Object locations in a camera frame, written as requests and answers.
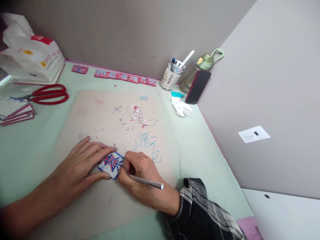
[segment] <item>plaid sleeve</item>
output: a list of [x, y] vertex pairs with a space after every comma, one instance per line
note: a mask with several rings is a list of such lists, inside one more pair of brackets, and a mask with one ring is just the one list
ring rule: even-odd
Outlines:
[[218, 204], [208, 200], [199, 178], [185, 178], [178, 214], [167, 220], [171, 239], [247, 240], [245, 234]]

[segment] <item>scissor handle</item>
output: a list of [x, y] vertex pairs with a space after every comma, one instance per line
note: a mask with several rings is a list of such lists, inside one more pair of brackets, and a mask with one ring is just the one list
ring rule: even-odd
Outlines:
[[[55, 102], [41, 102], [41, 100], [63, 97], [63, 96], [64, 96], [63, 99], [55, 101]], [[56, 105], [56, 104], [63, 103], [65, 101], [67, 101], [68, 99], [69, 99], [69, 95], [66, 92], [61, 92], [61, 90], [60, 90], [60, 92], [58, 92], [56, 94], [37, 96], [37, 97], [33, 97], [29, 100], [32, 102], [38, 103], [38, 104], [43, 104], [43, 105]]]
[[[61, 89], [45, 91], [47, 89], [56, 88], [56, 87], [60, 87]], [[63, 86], [62, 84], [53, 84], [53, 85], [47, 85], [47, 86], [44, 86], [42, 88], [35, 90], [32, 93], [32, 95], [33, 96], [41, 96], [41, 95], [45, 95], [45, 94], [54, 94], [54, 93], [61, 93], [61, 92], [66, 92], [66, 91], [67, 91], [66, 87]]]

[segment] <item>silver pen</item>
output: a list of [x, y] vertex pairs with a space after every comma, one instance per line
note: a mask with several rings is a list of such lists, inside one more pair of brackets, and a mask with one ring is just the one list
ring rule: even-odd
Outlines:
[[163, 190], [164, 188], [164, 185], [163, 183], [158, 183], [158, 182], [154, 182], [154, 181], [150, 181], [148, 179], [145, 179], [145, 178], [142, 178], [142, 177], [138, 177], [138, 176], [134, 176], [134, 175], [131, 175], [131, 174], [128, 174], [133, 180], [136, 180], [138, 182], [141, 182], [141, 183], [144, 183], [144, 184], [147, 184], [147, 185], [150, 185], [152, 187], [155, 187], [155, 188], [158, 188], [158, 189], [161, 189]]

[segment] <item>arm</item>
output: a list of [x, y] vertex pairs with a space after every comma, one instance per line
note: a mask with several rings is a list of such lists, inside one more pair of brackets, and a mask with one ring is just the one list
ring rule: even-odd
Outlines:
[[247, 239], [233, 217], [208, 200], [201, 179], [185, 178], [183, 183], [185, 187], [180, 191], [179, 212], [167, 220], [175, 239]]
[[[161, 182], [164, 190], [134, 181], [128, 172]], [[167, 225], [173, 239], [247, 239], [235, 220], [207, 199], [200, 179], [185, 178], [185, 187], [179, 194], [161, 178], [151, 158], [144, 153], [126, 153], [118, 181], [143, 204], [171, 216]]]
[[11, 239], [22, 239], [69, 206], [89, 186], [110, 179], [105, 172], [88, 176], [92, 167], [117, 149], [81, 140], [54, 172], [24, 198], [0, 210], [1, 227]]

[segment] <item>plastic bag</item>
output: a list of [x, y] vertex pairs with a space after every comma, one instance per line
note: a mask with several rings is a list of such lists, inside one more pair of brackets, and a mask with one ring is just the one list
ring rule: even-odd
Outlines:
[[51, 82], [64, 63], [55, 41], [34, 35], [26, 18], [21, 15], [1, 15], [8, 28], [3, 42], [8, 49], [0, 52], [0, 67], [16, 79]]

